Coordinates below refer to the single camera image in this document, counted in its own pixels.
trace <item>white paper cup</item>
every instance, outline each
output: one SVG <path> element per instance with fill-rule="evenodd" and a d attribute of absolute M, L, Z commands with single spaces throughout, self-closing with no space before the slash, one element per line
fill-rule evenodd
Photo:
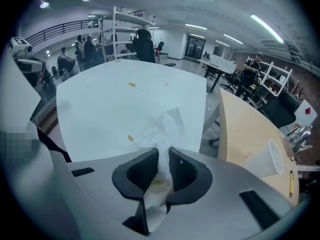
<path fill-rule="evenodd" d="M 266 148 L 244 160 L 243 167 L 259 178 L 282 174 L 283 160 L 273 140 L 269 140 Z"/>

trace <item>pen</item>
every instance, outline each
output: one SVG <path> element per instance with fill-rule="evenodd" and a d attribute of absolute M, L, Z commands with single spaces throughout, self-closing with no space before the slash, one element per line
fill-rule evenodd
<path fill-rule="evenodd" d="M 290 198 L 292 198 L 293 192 L 294 192 L 294 172 L 290 171 L 290 193 L 289 193 Z"/>

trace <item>doorway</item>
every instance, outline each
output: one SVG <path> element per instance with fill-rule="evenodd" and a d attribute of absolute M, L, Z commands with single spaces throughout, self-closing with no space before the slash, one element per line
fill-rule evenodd
<path fill-rule="evenodd" d="M 205 43 L 205 39 L 189 36 L 184 56 L 196 60 L 200 59 L 205 48 Z"/>

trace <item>white desk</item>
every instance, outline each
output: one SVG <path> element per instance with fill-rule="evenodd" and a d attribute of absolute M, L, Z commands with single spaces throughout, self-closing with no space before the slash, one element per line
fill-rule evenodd
<path fill-rule="evenodd" d="M 136 151 L 128 135 L 141 133 L 175 107 L 180 110 L 184 134 L 174 146 L 198 152 L 206 88 L 201 76 L 138 60 L 118 59 L 75 75 L 56 89 L 61 135 L 71 160 Z"/>
<path fill-rule="evenodd" d="M 202 64 L 204 65 L 207 65 L 207 70 L 206 70 L 206 73 L 204 75 L 204 78 L 207 78 L 208 77 L 208 74 L 210 73 L 210 71 L 212 69 L 214 70 L 217 70 L 218 71 L 218 75 L 210 89 L 210 93 L 213 92 L 214 88 L 216 87 L 218 81 L 219 81 L 219 78 L 221 76 L 222 73 L 226 73 L 226 74 L 232 74 L 235 69 L 236 69 L 236 64 L 233 64 L 232 62 L 226 60 L 226 59 L 222 59 L 220 58 L 221 60 L 224 60 L 223 63 L 219 61 L 215 61 L 215 64 L 212 64 L 211 62 L 208 62 L 208 61 L 204 61 L 203 59 L 198 59 L 198 62 L 200 62 L 200 68 L 202 67 Z"/>

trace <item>railing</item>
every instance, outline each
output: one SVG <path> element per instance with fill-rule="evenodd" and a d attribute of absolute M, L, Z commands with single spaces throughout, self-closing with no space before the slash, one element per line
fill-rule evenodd
<path fill-rule="evenodd" d="M 56 36 L 59 36 L 68 32 L 98 28 L 98 27 L 99 26 L 98 26 L 97 19 L 71 21 L 71 22 L 60 24 L 60 25 L 52 26 L 43 31 L 40 31 L 26 38 L 26 41 L 30 43 L 32 46 L 36 46 L 50 38 L 54 38 Z"/>
<path fill-rule="evenodd" d="M 133 15 L 133 16 L 137 16 L 137 17 L 140 18 L 140 17 L 143 16 L 144 11 L 143 11 L 143 10 L 136 10 L 136 11 L 130 12 L 130 13 L 128 13 L 128 14 Z"/>

